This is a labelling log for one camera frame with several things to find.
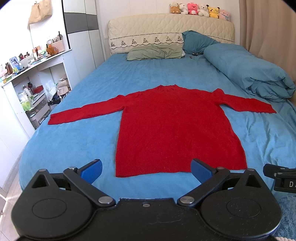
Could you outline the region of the cream quilted headboard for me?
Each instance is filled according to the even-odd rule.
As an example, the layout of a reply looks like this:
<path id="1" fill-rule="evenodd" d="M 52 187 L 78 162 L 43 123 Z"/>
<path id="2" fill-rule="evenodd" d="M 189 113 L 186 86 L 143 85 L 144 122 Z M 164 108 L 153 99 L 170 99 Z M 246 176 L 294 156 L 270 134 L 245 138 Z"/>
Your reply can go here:
<path id="1" fill-rule="evenodd" d="M 221 43 L 235 43 L 235 28 L 232 22 L 196 15 L 144 14 L 109 21 L 110 53 L 128 53 L 134 47 L 147 45 L 182 46 L 182 33 L 189 30 Z"/>

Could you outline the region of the green pillow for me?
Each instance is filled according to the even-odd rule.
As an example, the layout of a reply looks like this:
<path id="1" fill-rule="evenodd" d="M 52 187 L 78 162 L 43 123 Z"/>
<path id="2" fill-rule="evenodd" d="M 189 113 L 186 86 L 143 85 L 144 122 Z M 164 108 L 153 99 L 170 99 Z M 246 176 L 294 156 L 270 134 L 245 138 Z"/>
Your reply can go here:
<path id="1" fill-rule="evenodd" d="M 151 59 L 180 59 L 185 52 L 179 45 L 147 45 L 132 48 L 127 54 L 127 61 Z"/>

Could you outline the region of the rolled blue duvet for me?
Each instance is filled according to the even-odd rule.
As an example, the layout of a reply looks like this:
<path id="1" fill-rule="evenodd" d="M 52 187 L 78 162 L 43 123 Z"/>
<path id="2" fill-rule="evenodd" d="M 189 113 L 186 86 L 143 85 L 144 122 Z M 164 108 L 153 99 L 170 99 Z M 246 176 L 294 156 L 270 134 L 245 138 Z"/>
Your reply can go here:
<path id="1" fill-rule="evenodd" d="M 203 55 L 248 94 L 273 102 L 283 102 L 295 92 L 295 84 L 281 67 L 257 58 L 240 45 L 210 45 Z"/>

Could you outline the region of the red knit sweater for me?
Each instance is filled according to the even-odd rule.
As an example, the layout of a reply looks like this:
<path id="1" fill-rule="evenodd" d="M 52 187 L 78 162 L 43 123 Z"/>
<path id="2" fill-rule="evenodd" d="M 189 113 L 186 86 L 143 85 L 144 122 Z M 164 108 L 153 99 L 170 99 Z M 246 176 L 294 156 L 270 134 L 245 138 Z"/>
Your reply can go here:
<path id="1" fill-rule="evenodd" d="M 72 123 L 121 111 L 115 175 L 190 172 L 197 158 L 216 168 L 247 167 L 245 151 L 222 106 L 235 111 L 274 113 L 253 98 L 177 85 L 158 86 L 50 116 L 50 125 Z"/>

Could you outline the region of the beige hanging bag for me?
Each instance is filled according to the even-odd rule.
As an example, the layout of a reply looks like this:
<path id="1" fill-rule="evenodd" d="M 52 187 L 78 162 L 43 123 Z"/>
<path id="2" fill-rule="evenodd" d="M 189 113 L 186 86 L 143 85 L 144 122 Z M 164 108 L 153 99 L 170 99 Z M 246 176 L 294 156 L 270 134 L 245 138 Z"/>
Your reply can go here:
<path id="1" fill-rule="evenodd" d="M 39 3 L 35 3 L 32 6 L 31 14 L 28 20 L 28 24 L 38 23 L 42 20 L 50 18 L 52 16 L 52 2 L 51 0 L 42 0 Z"/>

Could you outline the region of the light pink plush toy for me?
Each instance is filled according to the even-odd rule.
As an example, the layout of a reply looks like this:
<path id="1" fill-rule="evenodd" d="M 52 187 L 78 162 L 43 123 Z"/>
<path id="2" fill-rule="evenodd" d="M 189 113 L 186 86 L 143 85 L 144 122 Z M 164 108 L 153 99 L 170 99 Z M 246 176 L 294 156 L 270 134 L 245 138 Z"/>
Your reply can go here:
<path id="1" fill-rule="evenodd" d="M 218 13 L 218 18 L 225 21 L 230 21 L 230 13 L 224 9 L 220 9 Z"/>

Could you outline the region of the white shelf desk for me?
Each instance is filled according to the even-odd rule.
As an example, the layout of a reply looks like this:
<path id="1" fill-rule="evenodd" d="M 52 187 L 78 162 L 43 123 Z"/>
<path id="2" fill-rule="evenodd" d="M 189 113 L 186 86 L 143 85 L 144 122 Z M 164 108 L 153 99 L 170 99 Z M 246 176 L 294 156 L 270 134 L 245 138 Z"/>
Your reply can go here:
<path id="1" fill-rule="evenodd" d="M 4 97 L 27 138 L 31 138 L 35 132 L 27 112 L 40 101 L 50 99 L 63 76 L 68 80 L 70 89 L 79 80 L 71 49 L 28 65 L 20 74 L 1 84 Z"/>

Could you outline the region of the brown plush toy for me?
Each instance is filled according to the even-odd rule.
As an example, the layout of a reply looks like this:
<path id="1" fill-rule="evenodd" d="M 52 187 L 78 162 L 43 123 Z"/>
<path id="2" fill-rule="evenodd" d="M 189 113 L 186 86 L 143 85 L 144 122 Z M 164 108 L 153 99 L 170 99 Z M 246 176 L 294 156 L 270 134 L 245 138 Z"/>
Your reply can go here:
<path id="1" fill-rule="evenodd" d="M 180 14 L 181 13 L 178 3 L 173 2 L 170 4 L 170 13 L 171 14 Z"/>

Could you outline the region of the yellow pikachu plush toy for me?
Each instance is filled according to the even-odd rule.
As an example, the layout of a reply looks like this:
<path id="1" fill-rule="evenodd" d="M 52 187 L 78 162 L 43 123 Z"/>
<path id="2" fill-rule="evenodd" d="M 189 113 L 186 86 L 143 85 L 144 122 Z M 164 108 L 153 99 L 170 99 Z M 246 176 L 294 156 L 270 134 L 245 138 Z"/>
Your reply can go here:
<path id="1" fill-rule="evenodd" d="M 213 8 L 207 4 L 207 9 L 208 9 L 210 18 L 216 18 L 216 19 L 219 18 L 219 11 L 220 11 L 219 7 Z"/>

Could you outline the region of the beige bag in shelf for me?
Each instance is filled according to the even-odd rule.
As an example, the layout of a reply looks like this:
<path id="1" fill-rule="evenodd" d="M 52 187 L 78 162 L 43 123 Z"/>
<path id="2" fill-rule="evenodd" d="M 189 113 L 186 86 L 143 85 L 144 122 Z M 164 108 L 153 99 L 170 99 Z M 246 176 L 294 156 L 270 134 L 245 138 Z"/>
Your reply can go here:
<path id="1" fill-rule="evenodd" d="M 59 96 L 65 95 L 70 91 L 70 85 L 67 78 L 61 78 L 57 84 L 57 94 Z"/>

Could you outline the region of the blue fluffy rug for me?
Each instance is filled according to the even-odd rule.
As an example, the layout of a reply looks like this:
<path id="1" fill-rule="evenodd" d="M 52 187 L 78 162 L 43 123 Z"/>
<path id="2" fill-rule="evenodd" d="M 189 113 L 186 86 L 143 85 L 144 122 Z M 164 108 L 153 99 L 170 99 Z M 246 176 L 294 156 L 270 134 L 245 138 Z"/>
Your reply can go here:
<path id="1" fill-rule="evenodd" d="M 281 207 L 282 218 L 275 235 L 277 237 L 286 237 L 295 240 L 295 195 L 283 197 L 278 201 L 278 203 Z"/>

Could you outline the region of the beige curtain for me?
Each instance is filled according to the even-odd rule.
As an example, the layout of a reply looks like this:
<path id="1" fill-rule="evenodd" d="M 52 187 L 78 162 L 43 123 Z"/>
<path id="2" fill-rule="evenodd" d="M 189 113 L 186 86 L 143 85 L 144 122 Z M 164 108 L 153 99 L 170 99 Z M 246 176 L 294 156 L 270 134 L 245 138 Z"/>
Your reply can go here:
<path id="1" fill-rule="evenodd" d="M 284 1 L 240 1 L 240 45 L 295 81 L 295 11 Z"/>

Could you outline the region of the orange plush on desk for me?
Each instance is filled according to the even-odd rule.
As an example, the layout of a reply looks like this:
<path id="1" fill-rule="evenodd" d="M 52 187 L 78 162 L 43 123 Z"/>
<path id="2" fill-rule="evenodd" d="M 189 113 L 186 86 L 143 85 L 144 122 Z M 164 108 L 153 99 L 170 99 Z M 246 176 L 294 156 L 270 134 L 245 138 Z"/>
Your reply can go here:
<path id="1" fill-rule="evenodd" d="M 59 50 L 54 47 L 52 44 L 47 45 L 46 52 L 49 56 L 54 56 L 59 53 Z"/>

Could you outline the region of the white grey wardrobe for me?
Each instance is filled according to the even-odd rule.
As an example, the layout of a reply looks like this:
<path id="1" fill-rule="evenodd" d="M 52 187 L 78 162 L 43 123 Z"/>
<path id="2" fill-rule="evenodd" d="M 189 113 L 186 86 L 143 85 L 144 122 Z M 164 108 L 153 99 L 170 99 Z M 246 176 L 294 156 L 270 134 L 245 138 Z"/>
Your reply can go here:
<path id="1" fill-rule="evenodd" d="M 95 0 L 62 1 L 65 29 L 79 80 L 104 62 Z"/>

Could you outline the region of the teal pillow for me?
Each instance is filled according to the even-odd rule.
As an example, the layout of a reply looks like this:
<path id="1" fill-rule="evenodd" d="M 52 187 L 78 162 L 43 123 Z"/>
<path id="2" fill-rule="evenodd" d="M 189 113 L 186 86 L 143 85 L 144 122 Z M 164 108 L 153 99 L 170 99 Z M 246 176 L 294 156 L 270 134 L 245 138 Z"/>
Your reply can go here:
<path id="1" fill-rule="evenodd" d="M 183 50 L 186 54 L 203 54 L 204 50 L 218 41 L 195 31 L 185 31 L 182 33 Z"/>

